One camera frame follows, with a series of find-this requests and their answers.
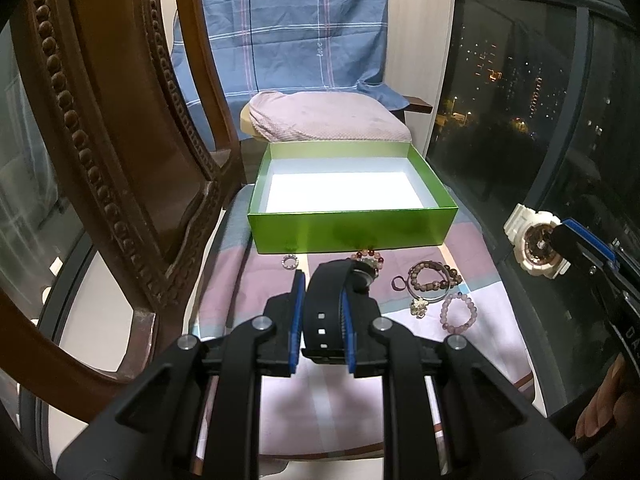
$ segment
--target small pearl bracelet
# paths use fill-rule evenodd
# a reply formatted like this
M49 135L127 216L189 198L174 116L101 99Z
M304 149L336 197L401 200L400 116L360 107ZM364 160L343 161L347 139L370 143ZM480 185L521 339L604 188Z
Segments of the small pearl bracelet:
M469 309L471 313L471 317L469 320L460 326L453 326L447 322L447 314L449 313L449 305L452 300L462 300L466 303L466 307ZM475 303L471 300L470 297L466 294L462 294L462 292L458 292L457 294L449 294L445 300L442 302L442 310L440 311L440 322L442 323L442 329L446 330L450 334L462 334L466 332L473 323L476 322L478 318L478 309L476 308Z

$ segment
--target green box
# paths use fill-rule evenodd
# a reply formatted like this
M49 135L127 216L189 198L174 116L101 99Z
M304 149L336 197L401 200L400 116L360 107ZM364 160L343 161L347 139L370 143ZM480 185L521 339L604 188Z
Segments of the green box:
M405 177L411 182L416 196L419 194L431 196L434 206L412 207L402 209L364 209L364 210L336 210L321 212L264 212L265 204L271 200L269 193L276 166L283 164L292 166L308 164L309 166L329 166L353 164L361 167L371 164L371 171L353 171L347 179L366 178L376 179L384 184L401 173L376 171L377 167L391 168L404 164ZM318 172L312 172L308 178L320 179ZM333 173L332 178L341 178L343 172ZM306 176L300 176L295 171L288 177L290 186L302 182ZM373 189L360 186L362 194L375 194ZM341 200L349 200L355 194L344 193ZM394 197L384 195L380 200L394 200ZM309 196L298 194L298 198L314 200ZM450 197L438 177L420 154L409 142L389 142L384 140L318 140L301 142L272 142L260 165L254 193L249 206L249 224L251 225L255 245L260 254L288 254L288 253L335 253L361 250L363 248L398 249L407 247L441 245L449 231L458 206Z

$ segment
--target blue cloth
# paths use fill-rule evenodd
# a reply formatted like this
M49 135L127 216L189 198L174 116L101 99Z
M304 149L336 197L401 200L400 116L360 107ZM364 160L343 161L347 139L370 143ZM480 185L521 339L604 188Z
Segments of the blue cloth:
M388 110L408 105L383 82L387 0L202 0L209 42L239 138L240 111L260 90L354 91ZM174 25L172 61L191 117L213 136Z

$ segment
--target hand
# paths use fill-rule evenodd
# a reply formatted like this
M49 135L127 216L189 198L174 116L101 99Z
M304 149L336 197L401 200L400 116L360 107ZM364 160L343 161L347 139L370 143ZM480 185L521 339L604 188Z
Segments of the hand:
M626 361L619 354L593 399L578 418L576 440L595 436L612 418L616 426L622 426L627 421L640 397L636 393L623 391L626 372Z

